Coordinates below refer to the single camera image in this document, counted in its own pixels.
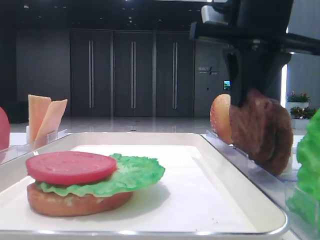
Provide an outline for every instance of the green lettuce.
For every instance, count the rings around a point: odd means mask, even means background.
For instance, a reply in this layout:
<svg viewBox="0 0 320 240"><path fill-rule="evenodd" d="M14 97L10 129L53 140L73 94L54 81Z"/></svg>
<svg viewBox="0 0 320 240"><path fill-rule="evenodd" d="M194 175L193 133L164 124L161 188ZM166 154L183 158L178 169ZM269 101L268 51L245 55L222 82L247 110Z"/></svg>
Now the green lettuce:
<svg viewBox="0 0 320 240"><path fill-rule="evenodd" d="M117 160L117 170L112 176L98 182L86 185L56 186L46 182L36 182L38 189L45 193L56 193L65 197L75 194L83 197L92 194L97 198L110 197L118 193L127 193L148 188L156 184L164 175L165 168L156 158L110 155Z"/></svg>
<svg viewBox="0 0 320 240"><path fill-rule="evenodd" d="M316 205L320 201L320 111L311 118L307 134L298 143L296 159L301 164L296 192L287 200L291 212L300 216L312 228L320 229L316 223Z"/></svg>

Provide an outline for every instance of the brown patty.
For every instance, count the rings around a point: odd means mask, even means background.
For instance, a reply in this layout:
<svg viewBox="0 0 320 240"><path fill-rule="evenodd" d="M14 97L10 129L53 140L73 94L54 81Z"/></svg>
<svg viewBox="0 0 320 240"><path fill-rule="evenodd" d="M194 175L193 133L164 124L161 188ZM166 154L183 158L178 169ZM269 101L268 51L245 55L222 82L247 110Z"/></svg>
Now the brown patty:
<svg viewBox="0 0 320 240"><path fill-rule="evenodd" d="M231 105L229 114L233 144L271 174L280 175L288 165L294 139L288 111L252 89L244 105Z"/></svg>
<svg viewBox="0 0 320 240"><path fill-rule="evenodd" d="M117 209L132 197L133 192L121 192L109 197L91 194L77 196L69 193L59 196L54 192L43 192L34 183L27 187L27 198L33 210L50 217L75 217L97 214Z"/></svg>

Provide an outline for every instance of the bottom bun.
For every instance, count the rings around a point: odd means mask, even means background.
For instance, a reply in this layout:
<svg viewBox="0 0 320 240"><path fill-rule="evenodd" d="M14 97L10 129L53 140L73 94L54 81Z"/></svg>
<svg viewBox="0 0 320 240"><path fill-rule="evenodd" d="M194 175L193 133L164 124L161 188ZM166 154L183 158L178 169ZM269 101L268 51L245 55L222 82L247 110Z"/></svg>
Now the bottom bun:
<svg viewBox="0 0 320 240"><path fill-rule="evenodd" d="M54 192L43 192L32 183L27 187L27 198L33 210L50 217L75 217L97 214L117 209L132 197L133 192L121 192L108 197L91 194L77 196L69 193L59 196Z"/></svg>

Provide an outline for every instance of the burger patty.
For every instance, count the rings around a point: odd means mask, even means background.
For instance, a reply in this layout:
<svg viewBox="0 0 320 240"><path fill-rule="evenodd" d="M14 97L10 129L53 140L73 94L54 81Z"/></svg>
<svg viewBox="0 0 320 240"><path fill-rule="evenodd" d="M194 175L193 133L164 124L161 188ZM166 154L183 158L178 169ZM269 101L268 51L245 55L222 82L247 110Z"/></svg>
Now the burger patty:
<svg viewBox="0 0 320 240"><path fill-rule="evenodd" d="M242 107L229 110L233 145L273 175L288 165L293 130L288 111L274 99L252 89Z"/></svg>

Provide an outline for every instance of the tray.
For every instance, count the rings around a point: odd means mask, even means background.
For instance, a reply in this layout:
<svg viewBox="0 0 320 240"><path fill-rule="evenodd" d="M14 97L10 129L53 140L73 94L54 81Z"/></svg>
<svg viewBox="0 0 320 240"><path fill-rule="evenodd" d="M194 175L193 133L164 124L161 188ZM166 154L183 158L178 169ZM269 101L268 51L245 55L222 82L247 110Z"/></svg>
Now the tray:
<svg viewBox="0 0 320 240"><path fill-rule="evenodd" d="M31 211L25 161L56 151L158 158L162 180L122 208L84 217ZM74 133L0 167L0 239L280 240L288 217L204 137L193 133Z"/></svg>

